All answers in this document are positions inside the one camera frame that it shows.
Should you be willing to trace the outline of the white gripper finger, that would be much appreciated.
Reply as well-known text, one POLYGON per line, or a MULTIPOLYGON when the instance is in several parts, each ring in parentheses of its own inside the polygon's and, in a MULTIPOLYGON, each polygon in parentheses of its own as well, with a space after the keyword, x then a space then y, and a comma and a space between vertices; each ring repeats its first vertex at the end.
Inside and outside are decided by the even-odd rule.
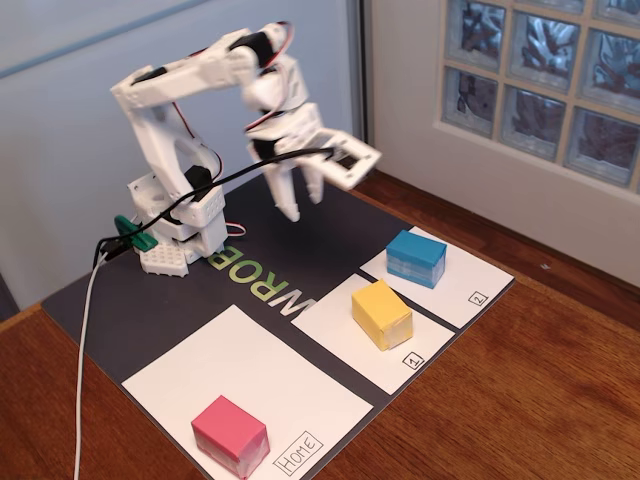
POLYGON ((272 163, 262 168, 275 206, 291 222, 297 222, 300 219, 293 184, 294 168, 295 165, 292 162, 272 163))
POLYGON ((310 200, 313 204, 319 204, 323 200, 324 194, 324 177, 322 173, 309 165, 302 165, 301 170, 310 200))

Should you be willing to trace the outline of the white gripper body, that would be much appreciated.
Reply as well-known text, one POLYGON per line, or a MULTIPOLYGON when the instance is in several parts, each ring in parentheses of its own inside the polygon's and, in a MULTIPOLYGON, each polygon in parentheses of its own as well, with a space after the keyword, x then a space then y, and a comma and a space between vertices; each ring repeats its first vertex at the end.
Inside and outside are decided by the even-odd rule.
POLYGON ((321 158, 327 158, 327 153, 299 153, 293 158, 264 165, 266 160, 278 155, 318 149, 318 146, 313 147, 312 143, 322 128, 322 118, 316 103, 304 103, 279 116, 264 115, 245 129, 245 135, 249 139, 247 149, 252 159, 252 164, 245 172, 265 173, 302 167, 313 173, 323 173, 321 158))

